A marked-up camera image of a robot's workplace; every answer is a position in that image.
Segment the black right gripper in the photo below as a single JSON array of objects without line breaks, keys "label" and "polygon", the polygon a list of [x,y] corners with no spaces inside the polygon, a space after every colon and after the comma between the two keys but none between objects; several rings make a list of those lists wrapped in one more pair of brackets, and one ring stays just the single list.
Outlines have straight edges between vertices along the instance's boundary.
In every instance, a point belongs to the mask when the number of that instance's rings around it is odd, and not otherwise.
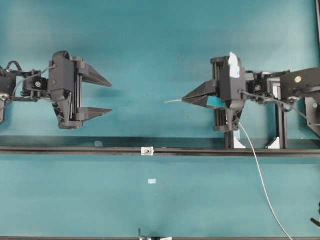
[{"label": "black right gripper", "polygon": [[[245,69],[240,58],[240,78],[230,77],[229,56],[212,58],[212,80],[206,81],[188,93],[182,101],[207,109],[214,109],[214,127],[216,132],[231,132],[239,129],[240,118],[246,103],[241,90],[246,89]],[[224,107],[208,105],[209,95],[214,94]]]}]

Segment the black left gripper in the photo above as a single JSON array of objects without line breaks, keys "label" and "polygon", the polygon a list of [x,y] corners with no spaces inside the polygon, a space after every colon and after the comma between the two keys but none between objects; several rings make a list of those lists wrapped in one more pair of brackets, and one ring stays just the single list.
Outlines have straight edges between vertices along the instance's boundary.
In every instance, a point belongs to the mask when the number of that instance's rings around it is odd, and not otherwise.
[{"label": "black left gripper", "polygon": [[[77,97],[77,63],[65,50],[56,52],[50,62],[47,91],[60,129],[78,129],[82,122],[101,117],[112,112],[112,109],[80,107]],[[100,75],[91,65],[81,64],[79,75],[85,83],[112,87],[112,84]]]}]

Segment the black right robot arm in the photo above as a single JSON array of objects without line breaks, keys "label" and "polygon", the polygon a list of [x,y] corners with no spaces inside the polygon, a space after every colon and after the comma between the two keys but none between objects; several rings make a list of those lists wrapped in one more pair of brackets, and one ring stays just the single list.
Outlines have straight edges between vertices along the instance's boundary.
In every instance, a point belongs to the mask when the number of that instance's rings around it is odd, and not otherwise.
[{"label": "black right robot arm", "polygon": [[289,112],[301,98],[320,101],[320,69],[308,68],[291,72],[265,72],[245,70],[235,54],[212,58],[212,79],[206,81],[182,98],[188,104],[210,108],[208,99],[217,97],[224,107],[212,106],[214,130],[233,132],[239,122],[247,100],[259,104],[275,104]]}]

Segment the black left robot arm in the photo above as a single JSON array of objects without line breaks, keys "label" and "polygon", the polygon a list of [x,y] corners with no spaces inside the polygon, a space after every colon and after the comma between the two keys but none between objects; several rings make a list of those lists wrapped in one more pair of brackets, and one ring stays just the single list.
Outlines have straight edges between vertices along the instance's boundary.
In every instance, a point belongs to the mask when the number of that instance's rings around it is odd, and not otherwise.
[{"label": "black left robot arm", "polygon": [[13,60],[0,69],[0,120],[13,102],[49,101],[60,129],[78,129],[84,122],[112,112],[111,109],[83,107],[82,84],[103,87],[112,84],[83,58],[59,51],[44,70],[24,71]]}]

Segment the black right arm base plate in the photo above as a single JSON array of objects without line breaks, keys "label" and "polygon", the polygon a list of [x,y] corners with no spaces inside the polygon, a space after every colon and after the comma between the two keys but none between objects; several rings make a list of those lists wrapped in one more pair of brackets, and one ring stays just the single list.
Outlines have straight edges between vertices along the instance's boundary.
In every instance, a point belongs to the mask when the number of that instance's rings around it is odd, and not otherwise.
[{"label": "black right arm base plate", "polygon": [[320,137],[320,104],[312,97],[305,98],[306,125]]}]

